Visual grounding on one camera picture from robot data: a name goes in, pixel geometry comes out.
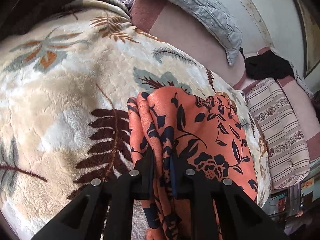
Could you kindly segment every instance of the black leaf pattern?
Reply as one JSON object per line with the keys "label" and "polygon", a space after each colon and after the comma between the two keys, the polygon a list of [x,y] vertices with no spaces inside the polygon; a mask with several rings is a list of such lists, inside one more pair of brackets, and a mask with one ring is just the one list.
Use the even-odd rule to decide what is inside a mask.
{"label": "black leaf pattern", "polygon": [[222,123],[219,122],[219,125],[218,125],[217,128],[219,128],[219,130],[220,130],[223,134],[229,134],[229,133],[227,132],[226,128],[222,125]]}
{"label": "black leaf pattern", "polygon": [[207,121],[209,122],[210,120],[214,119],[217,117],[217,114],[209,114],[207,117]]}
{"label": "black leaf pattern", "polygon": [[223,146],[223,147],[227,145],[226,143],[224,143],[221,140],[216,140],[216,143],[219,144],[220,146]]}
{"label": "black leaf pattern", "polygon": [[170,169],[170,157],[163,158],[163,164],[162,167],[168,171]]}
{"label": "black leaf pattern", "polygon": [[178,131],[184,132],[184,129],[182,128],[186,127],[186,115],[184,113],[183,106],[180,105],[177,112],[177,129]]}
{"label": "black leaf pattern", "polygon": [[167,153],[168,155],[170,155],[171,151],[172,151],[171,147],[170,146],[166,146],[166,147],[163,148],[162,154]]}
{"label": "black leaf pattern", "polygon": [[196,154],[198,150],[198,144],[195,145],[195,143],[198,141],[198,139],[191,139],[188,141],[187,147],[185,147],[182,152],[179,154],[180,159],[187,160],[193,155]]}
{"label": "black leaf pattern", "polygon": [[229,127],[230,127],[231,132],[234,134],[234,136],[235,136],[238,140],[240,140],[240,136],[239,136],[239,134],[237,133],[237,131],[236,131],[235,129],[233,129],[231,125],[229,125]]}
{"label": "black leaf pattern", "polygon": [[205,118],[205,113],[199,113],[195,118],[195,122],[202,122],[204,118]]}
{"label": "black leaf pattern", "polygon": [[167,139],[169,139],[170,143],[173,144],[173,138],[174,138],[174,128],[172,126],[167,126],[162,135],[160,136],[161,143],[167,142]]}
{"label": "black leaf pattern", "polygon": [[176,108],[178,108],[178,100],[177,100],[177,98],[172,98],[172,99],[171,99],[171,103],[173,103],[174,106],[175,106]]}
{"label": "black leaf pattern", "polygon": [[143,150],[148,144],[147,138],[144,136],[142,138],[142,143],[140,143],[140,149]]}
{"label": "black leaf pattern", "polygon": [[235,140],[232,140],[232,150],[233,150],[233,155],[236,158],[237,162],[240,162],[240,153],[239,153],[239,148],[237,144],[235,143]]}
{"label": "black leaf pattern", "polygon": [[248,180],[248,183],[249,183],[250,187],[252,189],[254,189],[256,193],[258,193],[258,185],[257,185],[257,183],[253,179]]}
{"label": "black leaf pattern", "polygon": [[158,134],[156,127],[155,127],[155,124],[153,122],[151,122],[147,133],[148,133],[149,138],[151,138],[151,137],[159,138],[159,134]]}
{"label": "black leaf pattern", "polygon": [[127,103],[133,103],[136,107],[138,107],[137,102],[134,101],[132,98],[129,98]]}
{"label": "black leaf pattern", "polygon": [[245,139],[242,139],[242,145],[243,145],[244,147],[247,147],[247,146],[248,146],[247,141],[246,141]]}
{"label": "black leaf pattern", "polygon": [[236,127],[241,130],[241,124],[239,124],[238,122],[235,122]]}
{"label": "black leaf pattern", "polygon": [[142,96],[145,100],[147,100],[149,94],[148,94],[147,92],[142,92],[142,93],[141,93],[141,96]]}
{"label": "black leaf pattern", "polygon": [[158,128],[164,127],[165,124],[165,117],[167,116],[165,115],[158,115],[155,111],[155,105],[154,106],[150,106],[149,109],[154,113],[154,115],[157,118],[157,124],[158,124]]}
{"label": "black leaf pattern", "polygon": [[250,158],[248,156],[245,156],[241,159],[242,162],[248,163],[250,162]]}
{"label": "black leaf pattern", "polygon": [[224,119],[221,114],[217,114],[217,117],[218,117],[220,120],[222,120],[222,121],[226,121],[226,119]]}
{"label": "black leaf pattern", "polygon": [[144,208],[143,211],[146,215],[148,225],[150,228],[157,229],[161,226],[158,214],[157,214],[156,203],[151,203],[149,208]]}
{"label": "black leaf pattern", "polygon": [[239,172],[239,173],[241,173],[242,175],[243,175],[243,172],[242,172],[242,169],[238,166],[238,165],[236,165],[236,166],[234,166],[234,167],[232,167],[235,171],[237,171],[237,172]]}
{"label": "black leaf pattern", "polygon": [[220,114],[224,114],[224,106],[223,105],[218,105],[218,110],[219,110]]}

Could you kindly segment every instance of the fleece blanket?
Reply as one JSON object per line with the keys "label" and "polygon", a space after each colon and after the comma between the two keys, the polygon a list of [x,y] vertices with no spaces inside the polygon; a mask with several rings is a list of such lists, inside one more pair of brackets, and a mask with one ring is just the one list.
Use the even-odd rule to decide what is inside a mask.
{"label": "fleece blanket", "polygon": [[[92,179],[133,167],[127,100],[167,86],[203,101],[225,93],[234,102],[256,173],[252,189],[258,205],[265,203],[268,153],[239,91],[136,29],[116,5],[76,0],[66,10],[72,13],[0,43],[0,209],[20,239],[29,240]],[[132,239],[147,229],[135,202]]]}

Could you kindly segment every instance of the brown fern pattern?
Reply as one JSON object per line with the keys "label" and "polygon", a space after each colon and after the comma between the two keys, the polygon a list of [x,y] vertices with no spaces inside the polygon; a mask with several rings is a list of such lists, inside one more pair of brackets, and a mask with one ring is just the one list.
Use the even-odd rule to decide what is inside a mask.
{"label": "brown fern pattern", "polygon": [[[143,81],[143,84],[149,85],[152,89],[159,89],[166,87],[165,84],[160,83],[159,81],[153,80],[151,77],[144,77],[144,78],[139,78],[140,80]],[[169,86],[174,86],[173,82],[168,81]]]}
{"label": "brown fern pattern", "polygon": [[253,133],[253,137],[256,138],[255,135],[254,135],[254,121],[252,120],[252,117],[251,117],[250,114],[249,114],[249,120],[250,120],[250,124],[251,124],[251,130],[252,130],[252,133]]}
{"label": "brown fern pattern", "polygon": [[88,125],[97,128],[97,131],[89,138],[96,143],[89,149],[89,157],[76,165],[76,169],[95,169],[74,180],[74,183],[81,184],[81,186],[74,190],[68,196],[68,199],[73,199],[95,178],[99,178],[101,181],[114,179],[116,177],[114,169],[121,174],[126,172],[128,168],[121,160],[120,154],[132,162],[130,151],[126,145],[130,144],[128,113],[115,109],[109,98],[107,100],[112,105],[111,110],[95,109],[91,112],[91,115],[97,117],[97,119]]}
{"label": "brown fern pattern", "polygon": [[214,90],[214,86],[213,86],[213,80],[214,80],[213,73],[212,73],[209,69],[207,69],[207,68],[205,68],[205,71],[207,72],[208,82],[209,82],[212,90],[213,90],[214,92],[216,92],[216,91]]}
{"label": "brown fern pattern", "polygon": [[109,37],[113,38],[115,41],[121,40],[125,43],[126,40],[139,43],[130,37],[127,33],[122,31],[122,23],[125,23],[127,20],[120,16],[98,16],[92,19],[93,27],[104,26],[99,30],[99,33],[102,33],[102,38]]}

